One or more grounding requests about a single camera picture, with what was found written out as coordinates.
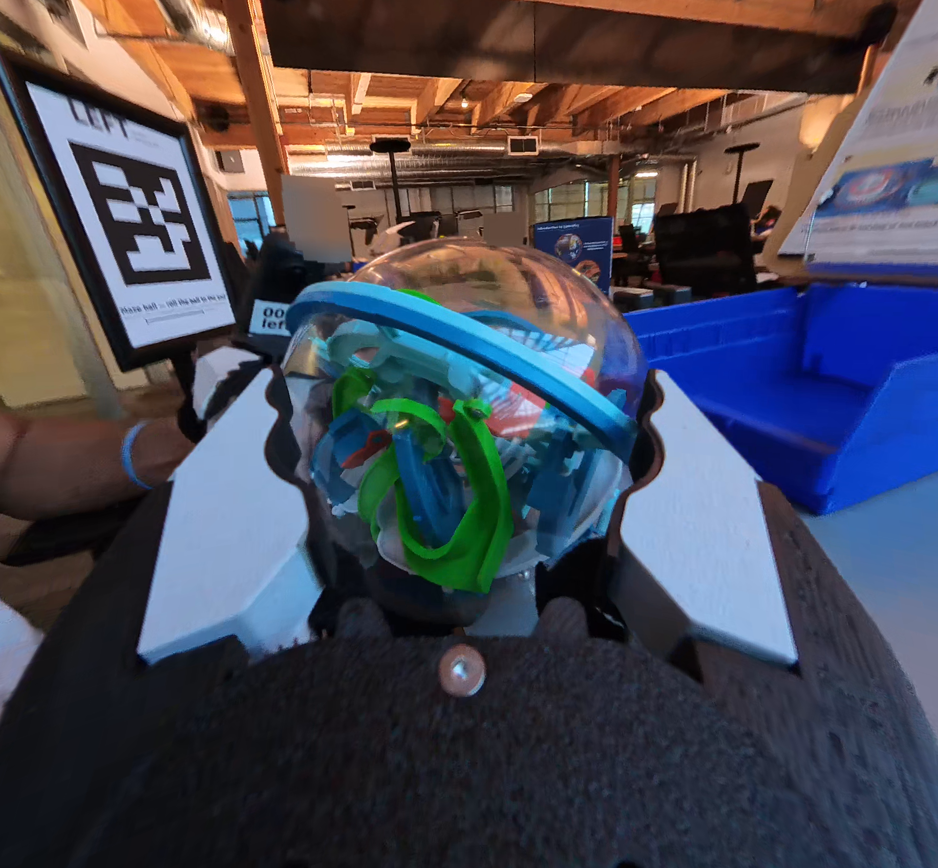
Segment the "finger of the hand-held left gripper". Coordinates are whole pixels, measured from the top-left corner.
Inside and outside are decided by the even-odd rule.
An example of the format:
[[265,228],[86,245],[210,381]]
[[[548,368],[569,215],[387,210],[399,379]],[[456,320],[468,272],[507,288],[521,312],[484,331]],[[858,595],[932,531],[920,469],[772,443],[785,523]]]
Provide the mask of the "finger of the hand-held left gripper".
[[264,357],[236,346],[218,346],[195,360],[192,410],[197,417],[213,417],[212,402],[221,385],[236,373],[255,374],[265,366]]

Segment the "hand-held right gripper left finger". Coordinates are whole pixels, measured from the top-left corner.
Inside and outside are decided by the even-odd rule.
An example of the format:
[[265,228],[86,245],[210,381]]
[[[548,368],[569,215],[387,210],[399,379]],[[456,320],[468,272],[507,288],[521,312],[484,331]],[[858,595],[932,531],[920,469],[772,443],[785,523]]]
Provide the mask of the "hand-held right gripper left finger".
[[311,641],[324,583],[293,411],[282,372],[262,369],[175,472],[137,644],[147,663],[226,637],[253,661]]

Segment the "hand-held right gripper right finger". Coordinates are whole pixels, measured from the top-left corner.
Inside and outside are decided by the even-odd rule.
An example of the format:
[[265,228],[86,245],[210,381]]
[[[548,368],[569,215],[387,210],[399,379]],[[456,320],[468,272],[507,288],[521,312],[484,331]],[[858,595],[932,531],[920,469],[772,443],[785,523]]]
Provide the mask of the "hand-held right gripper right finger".
[[610,601],[663,660],[709,644],[796,665],[760,478],[668,373],[645,400],[651,461],[621,499]]

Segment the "clear plastic maze ball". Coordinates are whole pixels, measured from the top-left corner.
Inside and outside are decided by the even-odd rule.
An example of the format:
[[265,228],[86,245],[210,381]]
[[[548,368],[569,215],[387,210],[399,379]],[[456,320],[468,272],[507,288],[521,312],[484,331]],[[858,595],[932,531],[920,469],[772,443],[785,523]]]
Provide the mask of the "clear plastic maze ball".
[[445,239],[298,295],[282,371],[338,557],[479,599],[604,536],[647,367],[597,279]]

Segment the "person's left forearm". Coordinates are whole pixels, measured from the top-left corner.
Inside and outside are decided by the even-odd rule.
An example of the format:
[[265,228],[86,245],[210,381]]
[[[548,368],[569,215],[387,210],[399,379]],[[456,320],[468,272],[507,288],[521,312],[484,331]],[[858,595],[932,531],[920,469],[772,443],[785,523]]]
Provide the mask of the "person's left forearm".
[[126,431],[115,421],[3,412],[2,515],[36,522],[140,496],[122,463]]

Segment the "person's left hand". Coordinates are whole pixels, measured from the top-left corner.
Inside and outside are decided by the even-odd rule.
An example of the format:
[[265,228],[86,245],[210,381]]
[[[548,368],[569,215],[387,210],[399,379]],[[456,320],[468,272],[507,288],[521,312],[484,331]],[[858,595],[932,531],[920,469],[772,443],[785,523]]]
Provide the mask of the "person's left hand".
[[140,477],[156,487],[170,478],[193,448],[174,418],[154,419],[137,439],[134,463]]

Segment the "blue wristband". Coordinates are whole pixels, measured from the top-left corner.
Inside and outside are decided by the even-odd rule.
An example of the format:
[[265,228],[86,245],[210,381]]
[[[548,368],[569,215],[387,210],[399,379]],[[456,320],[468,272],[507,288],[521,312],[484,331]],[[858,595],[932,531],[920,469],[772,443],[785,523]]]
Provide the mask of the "blue wristband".
[[150,421],[146,418],[135,422],[124,432],[120,446],[120,463],[125,476],[135,487],[147,492],[153,490],[154,486],[143,480],[138,474],[134,463],[134,451],[137,439],[148,424],[150,424]]

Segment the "blue plastic bin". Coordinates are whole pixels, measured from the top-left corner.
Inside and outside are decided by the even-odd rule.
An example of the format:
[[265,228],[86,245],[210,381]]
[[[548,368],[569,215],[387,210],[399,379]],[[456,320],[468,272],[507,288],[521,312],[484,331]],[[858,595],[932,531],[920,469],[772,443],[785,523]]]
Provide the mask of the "blue plastic bin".
[[937,470],[937,293],[780,287],[625,319],[763,480],[817,515]]

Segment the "blue printed display stand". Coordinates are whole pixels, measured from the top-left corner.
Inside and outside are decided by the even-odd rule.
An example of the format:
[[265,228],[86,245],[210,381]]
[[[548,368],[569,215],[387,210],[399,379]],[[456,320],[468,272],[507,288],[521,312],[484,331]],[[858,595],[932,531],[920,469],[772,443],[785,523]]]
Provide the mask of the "blue printed display stand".
[[615,223],[612,217],[577,217],[533,225],[532,245],[559,259],[610,294]]

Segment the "white and blue poster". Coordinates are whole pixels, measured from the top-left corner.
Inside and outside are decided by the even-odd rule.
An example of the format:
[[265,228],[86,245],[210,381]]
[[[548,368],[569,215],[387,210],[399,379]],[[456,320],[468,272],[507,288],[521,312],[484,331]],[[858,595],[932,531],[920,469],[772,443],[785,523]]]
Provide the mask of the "white and blue poster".
[[826,167],[790,229],[767,246],[793,278],[936,283],[937,0],[922,0],[875,84],[832,125]]

